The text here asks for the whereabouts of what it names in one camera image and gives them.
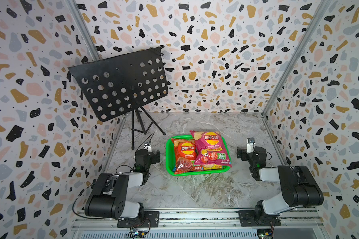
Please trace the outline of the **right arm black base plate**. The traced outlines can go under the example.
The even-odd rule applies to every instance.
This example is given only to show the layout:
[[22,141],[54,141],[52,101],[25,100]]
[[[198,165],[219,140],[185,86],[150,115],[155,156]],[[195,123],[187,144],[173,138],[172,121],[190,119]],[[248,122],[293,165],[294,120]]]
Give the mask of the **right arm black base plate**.
[[257,213],[254,210],[240,210],[238,218],[242,227],[281,226],[278,216]]

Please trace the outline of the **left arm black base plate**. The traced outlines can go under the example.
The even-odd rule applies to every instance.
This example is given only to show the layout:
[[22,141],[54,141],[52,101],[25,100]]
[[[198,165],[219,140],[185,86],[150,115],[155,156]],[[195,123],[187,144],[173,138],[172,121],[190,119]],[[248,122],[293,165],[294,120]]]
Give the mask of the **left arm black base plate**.
[[144,211],[140,212],[136,218],[120,218],[117,228],[157,228],[159,219],[159,211]]

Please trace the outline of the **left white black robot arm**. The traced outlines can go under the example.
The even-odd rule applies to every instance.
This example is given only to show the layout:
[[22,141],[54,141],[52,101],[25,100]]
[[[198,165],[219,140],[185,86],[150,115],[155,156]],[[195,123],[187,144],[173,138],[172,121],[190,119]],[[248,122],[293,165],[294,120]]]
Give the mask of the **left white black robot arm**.
[[152,164],[161,161],[160,151],[155,153],[147,149],[139,149],[135,152],[135,164],[129,172],[102,173],[98,179],[88,186],[91,189],[88,200],[84,205],[82,216],[72,205],[75,215],[85,219],[127,219],[141,224],[145,216],[143,203],[127,201],[128,190],[146,184],[150,177]]

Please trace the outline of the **red Lay's chips bag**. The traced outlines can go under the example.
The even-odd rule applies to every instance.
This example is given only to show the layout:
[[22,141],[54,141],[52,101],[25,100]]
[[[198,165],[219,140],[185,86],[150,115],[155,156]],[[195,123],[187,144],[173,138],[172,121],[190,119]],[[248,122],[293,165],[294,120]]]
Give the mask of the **red Lay's chips bag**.
[[194,162],[197,158],[196,146],[194,139],[171,139],[174,145],[175,154],[175,174],[183,174],[187,172],[203,171],[202,165],[196,165]]

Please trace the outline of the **pink snack bag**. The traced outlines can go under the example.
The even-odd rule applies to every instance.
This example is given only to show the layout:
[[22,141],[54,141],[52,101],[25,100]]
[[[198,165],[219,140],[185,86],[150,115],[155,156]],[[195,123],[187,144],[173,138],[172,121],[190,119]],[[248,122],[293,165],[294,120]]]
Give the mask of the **pink snack bag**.
[[231,161],[222,136],[218,131],[190,131],[198,152],[196,165],[220,165],[231,167]]

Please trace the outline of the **green plastic basket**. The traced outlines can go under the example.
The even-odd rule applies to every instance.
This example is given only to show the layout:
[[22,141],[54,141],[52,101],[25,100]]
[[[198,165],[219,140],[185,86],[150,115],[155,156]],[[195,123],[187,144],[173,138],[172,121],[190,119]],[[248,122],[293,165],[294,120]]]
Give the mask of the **green plastic basket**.
[[195,171],[195,172],[186,172],[182,174],[175,174],[174,167],[176,164],[175,161],[175,153],[174,153],[174,144],[172,143],[171,139],[169,139],[166,143],[166,170],[168,174],[172,176],[191,176],[191,175],[203,175],[203,174],[216,174],[216,173],[225,173],[231,167],[230,166],[223,166],[222,169],[215,169],[215,170],[206,170],[206,171]]

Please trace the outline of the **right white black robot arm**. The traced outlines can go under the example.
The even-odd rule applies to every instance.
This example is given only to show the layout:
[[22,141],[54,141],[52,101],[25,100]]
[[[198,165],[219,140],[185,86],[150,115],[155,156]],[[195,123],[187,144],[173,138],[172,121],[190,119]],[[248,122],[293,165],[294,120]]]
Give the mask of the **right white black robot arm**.
[[250,164],[250,175],[256,181],[277,182],[281,187],[276,196],[259,201],[249,218],[270,219],[298,207],[323,204],[323,192],[306,166],[267,167],[267,155],[265,148],[253,145],[247,149],[237,149],[237,158]]

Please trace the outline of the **yellow Lay's chips bag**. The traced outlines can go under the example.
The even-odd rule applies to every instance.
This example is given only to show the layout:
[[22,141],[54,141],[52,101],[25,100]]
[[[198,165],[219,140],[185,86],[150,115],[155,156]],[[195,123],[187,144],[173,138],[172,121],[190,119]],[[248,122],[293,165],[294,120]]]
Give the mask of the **yellow Lay's chips bag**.
[[217,164],[204,164],[202,165],[203,170],[220,170],[223,169],[222,165]]

